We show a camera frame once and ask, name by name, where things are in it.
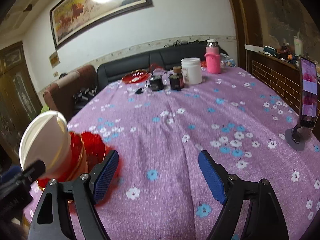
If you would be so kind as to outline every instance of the phone stand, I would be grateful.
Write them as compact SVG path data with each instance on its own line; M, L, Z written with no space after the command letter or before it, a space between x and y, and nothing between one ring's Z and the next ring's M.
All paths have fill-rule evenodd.
M300 126L297 124L294 128L287 129L284 133L284 137L292 149L302 152L305 147L305 142L301 134L298 132L299 128Z

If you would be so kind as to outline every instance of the purple floral tablecloth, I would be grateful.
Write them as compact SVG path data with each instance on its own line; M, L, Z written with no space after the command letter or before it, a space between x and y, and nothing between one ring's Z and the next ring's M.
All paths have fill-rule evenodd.
M243 69L225 68L219 75L204 70L203 78L179 92L140 95L134 92L144 83L114 82L70 121L69 130L98 133L119 153L116 189L96 207L110 238L206 239L222 208L198 166L206 149L241 179L270 180L289 237L299 239L320 208L319 142L310 133L303 152L292 150L284 132L297 114ZM31 193L29 221L41 196L36 185ZM245 201L234 240L247 207ZM84 239L72 204L70 209L77 239Z

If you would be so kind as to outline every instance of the phone stand base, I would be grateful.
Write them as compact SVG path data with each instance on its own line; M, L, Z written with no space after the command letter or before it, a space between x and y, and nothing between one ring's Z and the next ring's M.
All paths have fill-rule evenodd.
M291 146L292 149L294 149L298 152L302 152L305 147L305 142L299 132L296 132L293 135L293 137L295 139L295 140L293 140L292 131L293 131L293 129L287 129L285 131L285 133L284 133L285 140Z

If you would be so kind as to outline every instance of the red bowl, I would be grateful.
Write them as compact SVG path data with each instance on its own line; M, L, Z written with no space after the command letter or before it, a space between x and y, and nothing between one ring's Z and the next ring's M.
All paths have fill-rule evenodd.
M138 69L136 71L132 71L131 73L125 75L122 78L122 82L124 84L131 84L131 83L140 83L146 81L148 78L148 72L146 70Z

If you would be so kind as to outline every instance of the brown sofa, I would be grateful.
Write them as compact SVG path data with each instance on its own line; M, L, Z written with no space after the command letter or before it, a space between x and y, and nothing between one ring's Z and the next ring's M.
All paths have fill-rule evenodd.
M92 65L80 67L50 84L43 94L44 101L50 110L61 112L69 122L75 104L73 95L81 88L91 88L96 80L96 71Z

